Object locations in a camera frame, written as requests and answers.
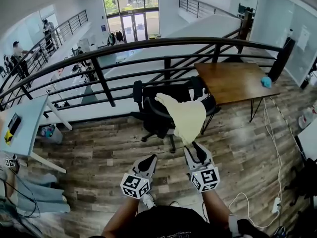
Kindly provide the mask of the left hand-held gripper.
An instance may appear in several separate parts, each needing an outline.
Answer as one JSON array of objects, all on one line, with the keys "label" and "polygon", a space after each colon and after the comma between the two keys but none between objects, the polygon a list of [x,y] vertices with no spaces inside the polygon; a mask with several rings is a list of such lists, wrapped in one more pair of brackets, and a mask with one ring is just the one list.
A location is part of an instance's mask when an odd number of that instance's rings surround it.
[{"label": "left hand-held gripper", "polygon": [[124,174],[120,183],[124,195],[135,199],[141,199],[150,191],[151,183],[153,181],[152,175],[155,173],[158,158],[156,154],[151,155],[150,164],[148,161],[149,157],[150,156],[142,157],[133,163],[133,174]]}]

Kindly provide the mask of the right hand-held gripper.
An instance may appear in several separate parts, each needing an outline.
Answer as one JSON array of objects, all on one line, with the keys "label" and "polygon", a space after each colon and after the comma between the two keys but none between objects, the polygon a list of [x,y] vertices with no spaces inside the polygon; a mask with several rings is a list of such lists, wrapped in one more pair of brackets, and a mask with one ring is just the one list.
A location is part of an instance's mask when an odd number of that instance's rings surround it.
[{"label": "right hand-held gripper", "polygon": [[220,183],[220,176],[218,168],[213,165],[211,151],[195,141],[192,142],[192,145],[202,166],[197,167],[190,150],[184,146],[185,159],[190,170],[190,182],[199,193],[213,190]]}]

